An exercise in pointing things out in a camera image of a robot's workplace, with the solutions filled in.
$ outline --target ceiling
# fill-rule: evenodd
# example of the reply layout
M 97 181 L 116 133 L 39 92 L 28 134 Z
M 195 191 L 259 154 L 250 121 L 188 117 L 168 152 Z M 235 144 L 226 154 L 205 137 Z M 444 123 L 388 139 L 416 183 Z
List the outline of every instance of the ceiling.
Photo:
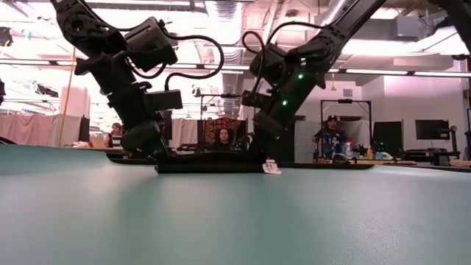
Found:
M 264 40 L 278 25 L 287 21 L 304 21 L 320 23 L 331 11 L 332 2 L 327 0 L 257 0 L 257 1 L 114 1 L 114 0 L 90 0 L 87 1 L 94 11 L 106 22 L 114 27 L 129 28 L 140 24 L 145 18 L 154 16 L 171 22 L 167 25 L 170 32 L 178 35 L 207 35 L 223 44 L 226 64 L 247 66 L 253 59 L 253 54 L 247 52 L 240 44 L 241 34 L 252 30 L 258 32 Z M 0 59 L 17 58 L 24 60 L 72 60 L 73 46 L 63 37 L 55 21 L 55 11 L 49 1 L 6 0 L 0 3 L 0 27 L 10 27 L 14 44 L 11 47 L 0 47 Z M 399 46 L 386 46 L 403 44 L 404 40 L 391 39 L 390 34 L 385 35 L 385 25 L 394 23 L 393 19 L 398 14 L 417 17 L 426 15 L 423 23 L 433 21 L 433 14 L 440 10 L 429 5 L 426 1 L 401 1 L 389 0 L 380 8 L 365 25 L 363 31 L 344 47 L 343 54 L 336 62 L 336 67 L 342 68 L 378 68 L 378 69 L 427 69 L 445 70 L 453 65 L 449 56 L 441 56 L 434 53 L 394 54 L 387 56 L 391 50 L 397 50 Z M 432 29 L 422 25 L 422 33 L 426 35 Z M 288 26 L 282 29 L 275 37 L 275 41 L 282 49 L 290 49 L 304 44 L 315 31 L 300 26 Z M 253 49 L 259 49 L 259 43 L 255 38 L 248 37 L 247 44 Z M 215 47 L 199 40 L 179 42 L 177 50 L 179 63 L 218 63 L 219 58 Z M 77 51 L 76 56 L 84 57 Z M 49 66 L 2 66 L 2 73 L 8 73 L 8 78 L 2 74 L 2 79 L 22 80 L 23 83 L 39 82 L 49 86 L 59 93 L 68 82 L 68 67 Z M 155 90 L 163 87 L 166 74 L 152 80 Z M 109 126 L 110 122 L 117 121 L 116 114 L 104 103 L 107 101 L 99 93 L 99 87 L 91 75 L 73 77 L 76 82 L 89 88 L 92 98 L 92 121 Z M 207 80 L 191 80 L 175 78 L 171 81 L 171 88 L 182 91 L 186 108 L 180 111 L 182 116 L 197 116 L 199 118 L 200 99 L 192 96 L 194 86 L 202 89 L 203 93 L 240 93 L 242 82 L 245 78 L 251 78 L 241 72 L 225 72 Z M 336 75 L 336 80 L 355 81 L 357 85 L 374 78 L 361 75 Z M 15 97 L 21 97 L 21 89 L 24 85 L 15 85 Z M 34 96 L 24 93 L 23 97 Z M 231 115 L 236 113 L 237 107 L 232 107 L 234 102 L 224 102 L 215 99 L 213 104 L 217 107 L 209 107 L 208 115 Z

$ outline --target tabletop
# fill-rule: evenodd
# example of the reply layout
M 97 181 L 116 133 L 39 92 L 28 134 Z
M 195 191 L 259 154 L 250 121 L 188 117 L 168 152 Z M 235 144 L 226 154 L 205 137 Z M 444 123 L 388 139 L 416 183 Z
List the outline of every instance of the tabletop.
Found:
M 0 145 L 0 264 L 469 264 L 471 175 L 160 174 Z

